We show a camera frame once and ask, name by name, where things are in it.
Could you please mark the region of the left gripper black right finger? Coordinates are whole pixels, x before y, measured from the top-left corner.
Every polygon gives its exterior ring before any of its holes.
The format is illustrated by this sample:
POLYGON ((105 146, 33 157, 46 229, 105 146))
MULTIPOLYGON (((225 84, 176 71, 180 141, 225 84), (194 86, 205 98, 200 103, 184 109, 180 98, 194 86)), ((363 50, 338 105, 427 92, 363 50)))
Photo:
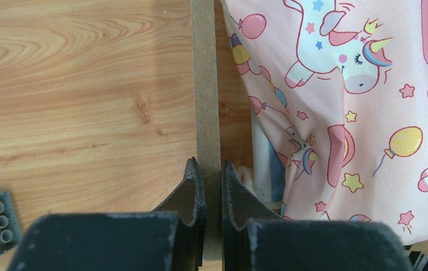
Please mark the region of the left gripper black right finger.
POLYGON ((273 212, 222 169, 224 270, 411 270, 399 238, 384 224, 294 221, 273 212))

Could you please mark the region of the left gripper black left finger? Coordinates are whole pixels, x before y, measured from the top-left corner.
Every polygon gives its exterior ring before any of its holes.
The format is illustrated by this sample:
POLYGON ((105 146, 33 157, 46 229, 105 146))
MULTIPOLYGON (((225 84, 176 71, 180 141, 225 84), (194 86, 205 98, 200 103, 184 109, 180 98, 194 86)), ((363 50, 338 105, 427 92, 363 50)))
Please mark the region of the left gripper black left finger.
POLYGON ((53 213, 24 234, 9 270, 198 270, 207 227, 204 186, 190 158, 152 211, 53 213))

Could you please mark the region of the pink unicorn drawstring bag blanket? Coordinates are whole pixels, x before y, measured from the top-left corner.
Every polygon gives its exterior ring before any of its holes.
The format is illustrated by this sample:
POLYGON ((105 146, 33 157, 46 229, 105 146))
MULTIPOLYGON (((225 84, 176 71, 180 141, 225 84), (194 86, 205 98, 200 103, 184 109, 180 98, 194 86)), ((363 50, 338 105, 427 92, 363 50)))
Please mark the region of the pink unicorn drawstring bag blanket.
POLYGON ((262 136, 255 195, 428 240, 428 1, 221 6, 262 136))

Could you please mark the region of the wooden striped pet bed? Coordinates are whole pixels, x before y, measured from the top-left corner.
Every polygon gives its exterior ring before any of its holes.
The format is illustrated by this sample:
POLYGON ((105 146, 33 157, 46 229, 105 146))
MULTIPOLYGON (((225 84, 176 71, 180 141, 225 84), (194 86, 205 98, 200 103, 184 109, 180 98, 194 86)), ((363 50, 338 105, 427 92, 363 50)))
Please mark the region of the wooden striped pet bed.
POLYGON ((191 1, 196 159, 204 182, 204 260, 222 259, 221 170, 224 161, 254 168, 251 106, 228 44, 220 1, 191 1))

